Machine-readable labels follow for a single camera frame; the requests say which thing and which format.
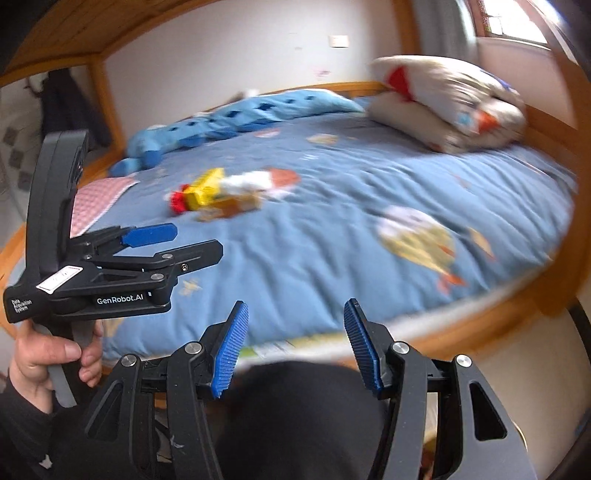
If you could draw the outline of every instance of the blue stuffed toy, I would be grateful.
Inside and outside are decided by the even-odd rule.
[[[127,146],[129,157],[113,165],[109,174],[123,177],[154,168],[162,162],[165,153],[179,148],[199,147],[209,141],[226,140],[276,122],[324,113],[363,111],[353,100],[329,90],[303,89],[251,97],[203,116],[136,133]]]

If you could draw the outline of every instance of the mattress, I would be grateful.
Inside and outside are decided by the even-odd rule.
[[[227,175],[286,168],[301,182],[234,218],[173,216],[170,193],[213,167]],[[530,148],[439,154],[355,113],[295,119],[170,153],[136,179],[93,228],[172,221],[179,235],[122,254],[151,256],[215,238],[224,257],[180,277],[168,313],[110,320],[108,361],[169,354],[225,320],[236,300],[250,311],[241,362],[289,350],[285,340],[303,345],[293,339],[305,339],[306,348],[320,342],[311,355],[331,345],[346,352],[342,309],[351,297],[397,338],[435,332],[468,311],[441,308],[485,308],[550,261],[576,188],[571,172]]]

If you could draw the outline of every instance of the light switch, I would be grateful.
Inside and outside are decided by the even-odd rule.
[[[348,35],[330,35],[329,45],[333,48],[349,48]]]

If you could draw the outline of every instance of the pink cloth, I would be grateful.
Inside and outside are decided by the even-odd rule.
[[[129,177],[95,180],[76,193],[70,237],[82,235],[102,217],[129,188],[139,183]]]

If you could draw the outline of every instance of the window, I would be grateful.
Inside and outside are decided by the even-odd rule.
[[[515,0],[473,0],[472,5],[474,3],[478,5],[484,35],[547,44],[540,29],[528,18]],[[534,3],[539,8],[543,8],[544,14],[548,17],[550,4],[545,0],[534,0]]]

